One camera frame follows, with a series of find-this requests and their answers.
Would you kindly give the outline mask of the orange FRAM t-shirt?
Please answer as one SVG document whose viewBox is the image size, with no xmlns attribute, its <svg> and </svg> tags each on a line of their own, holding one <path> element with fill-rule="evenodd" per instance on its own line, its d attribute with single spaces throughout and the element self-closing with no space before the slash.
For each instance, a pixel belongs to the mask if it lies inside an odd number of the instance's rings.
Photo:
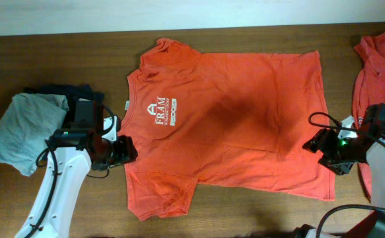
<svg viewBox="0 0 385 238">
<path fill-rule="evenodd" d="M 318 51 L 201 53 L 161 38 L 127 77 L 121 133 L 127 207 L 140 220 L 183 216 L 199 184 L 335 199 L 335 177 L 303 149 L 327 112 Z"/>
</svg>

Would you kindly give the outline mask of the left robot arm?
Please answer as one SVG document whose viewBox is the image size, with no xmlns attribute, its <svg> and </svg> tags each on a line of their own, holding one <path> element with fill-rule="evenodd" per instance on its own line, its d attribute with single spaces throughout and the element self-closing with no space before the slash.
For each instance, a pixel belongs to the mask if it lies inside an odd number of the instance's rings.
<svg viewBox="0 0 385 238">
<path fill-rule="evenodd" d="M 75 139 L 63 132 L 46 140 L 47 165 L 33 207 L 16 237 L 68 237 L 81 186 L 91 170 L 109 171 L 133 162 L 137 150 L 131 137 L 91 133 Z"/>
</svg>

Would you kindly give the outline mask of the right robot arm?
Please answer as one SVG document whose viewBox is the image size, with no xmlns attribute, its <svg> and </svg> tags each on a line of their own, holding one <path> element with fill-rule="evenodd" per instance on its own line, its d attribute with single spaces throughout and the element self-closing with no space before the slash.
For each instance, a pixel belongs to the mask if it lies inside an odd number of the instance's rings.
<svg viewBox="0 0 385 238">
<path fill-rule="evenodd" d="M 322 232 L 327 219 L 336 212 L 350 209 L 368 210 L 370 214 L 344 233 L 344 237 L 385 237 L 385 104 L 369 106 L 357 129 L 346 121 L 319 127 L 320 131 L 303 149 L 312 153 L 321 151 L 319 163 L 336 175 L 347 174 L 355 163 L 367 164 L 372 179 L 370 204 L 335 207 L 323 216 L 317 227 L 304 224 L 292 232 L 292 237 L 329 237 L 329 233 Z"/>
</svg>

